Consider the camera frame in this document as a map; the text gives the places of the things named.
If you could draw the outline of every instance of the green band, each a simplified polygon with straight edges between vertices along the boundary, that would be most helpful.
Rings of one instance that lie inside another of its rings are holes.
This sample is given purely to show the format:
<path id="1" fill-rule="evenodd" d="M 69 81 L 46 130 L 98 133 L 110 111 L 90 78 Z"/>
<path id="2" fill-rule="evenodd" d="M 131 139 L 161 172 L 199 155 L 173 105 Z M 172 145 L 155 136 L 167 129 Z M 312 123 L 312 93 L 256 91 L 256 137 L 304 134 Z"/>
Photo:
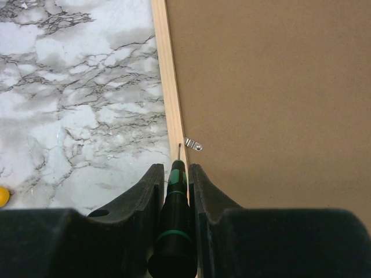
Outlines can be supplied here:
<path id="1" fill-rule="evenodd" d="M 190 243 L 192 243 L 192 240 L 189 235 L 187 235 L 185 232 L 182 232 L 180 230 L 168 230 L 166 232 L 161 233 L 157 239 L 156 242 L 158 242 L 162 237 L 167 236 L 167 235 L 180 235 L 184 236 Z"/>
<path id="2" fill-rule="evenodd" d="M 167 196 L 169 196 L 170 194 L 173 194 L 173 193 L 180 193 L 180 194 L 183 194 L 185 197 L 187 197 L 187 195 L 184 194 L 184 192 L 182 192 L 182 191 L 177 191 L 177 190 L 175 190 L 175 191 L 171 191 L 170 193 L 168 193 Z"/>

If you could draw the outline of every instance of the marble surface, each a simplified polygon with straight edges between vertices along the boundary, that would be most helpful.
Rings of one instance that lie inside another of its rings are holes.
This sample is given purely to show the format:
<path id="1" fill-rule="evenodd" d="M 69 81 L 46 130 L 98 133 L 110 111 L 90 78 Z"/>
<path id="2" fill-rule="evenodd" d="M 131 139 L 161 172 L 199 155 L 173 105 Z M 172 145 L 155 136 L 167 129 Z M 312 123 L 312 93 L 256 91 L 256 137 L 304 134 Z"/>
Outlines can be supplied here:
<path id="1" fill-rule="evenodd" d="M 106 204 L 170 167 L 150 0 L 0 0 L 7 208 Z"/>

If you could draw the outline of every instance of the silver metal clip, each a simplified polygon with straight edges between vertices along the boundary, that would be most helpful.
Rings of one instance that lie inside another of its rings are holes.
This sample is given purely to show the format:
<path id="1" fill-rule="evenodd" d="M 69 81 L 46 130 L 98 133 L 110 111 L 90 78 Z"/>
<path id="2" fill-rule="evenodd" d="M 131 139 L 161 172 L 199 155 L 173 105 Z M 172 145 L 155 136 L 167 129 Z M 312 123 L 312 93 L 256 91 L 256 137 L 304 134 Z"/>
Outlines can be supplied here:
<path id="1" fill-rule="evenodd" d="M 202 145 L 200 143 L 197 143 L 196 141 L 191 140 L 187 137 L 184 138 L 184 145 L 189 148 L 195 149 L 196 151 L 202 150 Z"/>

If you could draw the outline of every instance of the wooden strip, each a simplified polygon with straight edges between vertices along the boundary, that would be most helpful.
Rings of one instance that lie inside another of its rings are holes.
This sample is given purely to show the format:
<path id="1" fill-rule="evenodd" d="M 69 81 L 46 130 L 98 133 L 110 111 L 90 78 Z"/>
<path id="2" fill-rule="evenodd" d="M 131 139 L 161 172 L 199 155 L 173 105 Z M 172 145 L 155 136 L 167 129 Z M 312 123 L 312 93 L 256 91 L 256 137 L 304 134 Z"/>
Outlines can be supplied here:
<path id="1" fill-rule="evenodd" d="M 181 143 L 180 157 L 187 164 L 186 151 L 184 149 L 184 133 L 181 122 L 178 88 L 173 60 L 172 44 L 170 40 L 170 30 L 168 14 L 166 11 L 165 0 L 151 0 L 152 13 L 155 24 L 155 34 L 157 42 L 157 53 L 160 65 L 160 74 L 163 90 L 163 100 L 165 103 L 166 123 L 170 141 L 170 153 L 172 161 L 177 159 L 178 146 Z"/>

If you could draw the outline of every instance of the brown backing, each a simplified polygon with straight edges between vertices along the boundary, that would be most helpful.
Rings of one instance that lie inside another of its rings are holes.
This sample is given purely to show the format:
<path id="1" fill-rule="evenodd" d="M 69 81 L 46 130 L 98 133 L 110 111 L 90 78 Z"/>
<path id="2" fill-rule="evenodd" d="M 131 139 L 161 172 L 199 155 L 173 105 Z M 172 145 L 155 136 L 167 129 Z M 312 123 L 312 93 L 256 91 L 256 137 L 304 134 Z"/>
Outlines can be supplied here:
<path id="1" fill-rule="evenodd" d="M 244 207 L 371 231 L 371 1 L 167 1 L 188 150 Z"/>

